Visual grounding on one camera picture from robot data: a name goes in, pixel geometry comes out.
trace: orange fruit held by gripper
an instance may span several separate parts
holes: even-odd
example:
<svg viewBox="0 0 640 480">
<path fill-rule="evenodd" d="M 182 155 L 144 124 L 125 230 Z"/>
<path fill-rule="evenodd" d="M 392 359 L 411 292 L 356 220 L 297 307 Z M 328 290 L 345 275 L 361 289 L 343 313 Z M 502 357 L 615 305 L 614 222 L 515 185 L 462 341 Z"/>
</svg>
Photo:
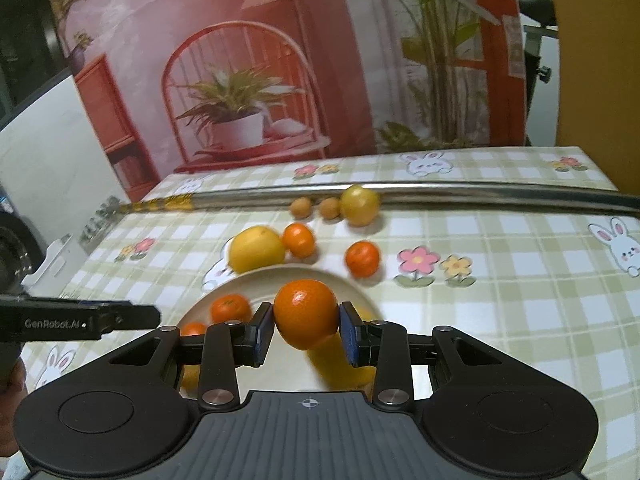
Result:
<svg viewBox="0 0 640 480">
<path fill-rule="evenodd" d="M 316 280 L 284 285 L 273 300 L 273 317 L 284 341 L 298 350 L 309 350 L 338 330 L 335 295 Z"/>
<path fill-rule="evenodd" d="M 198 321 L 194 321 L 183 326 L 180 329 L 180 335 L 204 335 L 206 331 L 207 325 Z"/>
</svg>

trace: lemon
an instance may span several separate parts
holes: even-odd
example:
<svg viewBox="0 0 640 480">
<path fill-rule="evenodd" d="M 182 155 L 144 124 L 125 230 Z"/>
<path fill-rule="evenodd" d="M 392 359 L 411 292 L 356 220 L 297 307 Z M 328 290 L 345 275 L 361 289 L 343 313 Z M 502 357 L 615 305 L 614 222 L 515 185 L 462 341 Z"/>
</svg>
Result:
<svg viewBox="0 0 640 480">
<path fill-rule="evenodd" d="M 200 365 L 184 365 L 180 386 L 183 387 L 188 394 L 193 395 L 198 389 L 199 377 Z"/>
<path fill-rule="evenodd" d="M 355 227 L 370 224 L 378 216 L 380 196 L 371 189 L 354 184 L 340 197 L 340 212 Z"/>
<path fill-rule="evenodd" d="M 376 319 L 375 314 L 367 308 L 355 306 L 362 320 Z M 335 333 L 327 341 L 306 352 L 311 364 L 316 369 L 329 390 L 365 390 L 376 376 L 376 367 L 365 366 L 354 368 L 347 361 L 342 349 L 340 334 Z"/>
<path fill-rule="evenodd" d="M 286 249 L 273 229 L 257 225 L 236 235 L 229 247 L 229 266 L 238 274 L 284 263 Z"/>
</svg>

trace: tablecloth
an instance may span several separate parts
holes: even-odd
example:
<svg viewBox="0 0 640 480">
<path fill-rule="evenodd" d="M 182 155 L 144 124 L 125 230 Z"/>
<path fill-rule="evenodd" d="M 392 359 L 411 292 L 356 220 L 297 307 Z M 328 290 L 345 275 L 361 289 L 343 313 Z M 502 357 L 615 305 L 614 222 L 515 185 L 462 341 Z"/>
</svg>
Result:
<svg viewBox="0 0 640 480">
<path fill-rule="evenodd" d="M 213 174 L 172 174 L 148 198 L 177 192 L 299 182 L 491 180 L 614 189 L 579 148 L 478 148 L 282 164 Z M 284 209 L 131 214 L 90 255 L 65 296 L 153 303 L 175 324 L 229 278 L 225 243 L 241 230 L 291 222 Z M 414 333 L 450 324 L 575 387 L 596 407 L 600 433 L 585 468 L 592 480 L 640 476 L 640 278 L 613 255 L 610 240 L 638 247 L 640 222 L 577 214 L 384 208 L 366 228 L 309 221 L 315 264 L 348 275 L 345 249 L 368 238 L 383 269 L 360 286 L 385 319 Z M 411 254 L 433 264 L 404 266 Z M 30 389 L 142 333 L 98 342 L 25 346 Z M 417 397 L 426 370 L 414 369 Z"/>
</svg>

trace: red chair image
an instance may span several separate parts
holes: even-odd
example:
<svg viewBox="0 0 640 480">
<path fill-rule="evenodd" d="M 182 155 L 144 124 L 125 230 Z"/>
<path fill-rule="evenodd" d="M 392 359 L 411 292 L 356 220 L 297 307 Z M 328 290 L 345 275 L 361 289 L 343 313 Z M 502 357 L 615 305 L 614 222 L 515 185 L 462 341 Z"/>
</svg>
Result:
<svg viewBox="0 0 640 480">
<path fill-rule="evenodd" d="M 193 85 L 253 71 L 293 88 L 281 104 L 260 107 L 234 121 L 202 127 L 180 118 L 198 104 Z M 289 36 L 264 23 L 231 21 L 211 25 L 187 38 L 162 73 L 162 97 L 184 163 L 174 171 L 228 170 L 259 164 L 325 158 L 330 139 L 321 131 L 324 110 L 313 69 Z"/>
</svg>

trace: yellow wall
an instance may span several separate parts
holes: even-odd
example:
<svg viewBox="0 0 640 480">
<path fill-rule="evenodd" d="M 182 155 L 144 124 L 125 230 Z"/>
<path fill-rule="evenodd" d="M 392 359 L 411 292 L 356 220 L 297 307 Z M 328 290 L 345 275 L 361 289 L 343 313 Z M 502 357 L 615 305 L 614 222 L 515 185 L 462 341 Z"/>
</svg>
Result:
<svg viewBox="0 0 640 480">
<path fill-rule="evenodd" d="M 555 0 L 559 146 L 580 146 L 640 194 L 640 0 Z"/>
</svg>

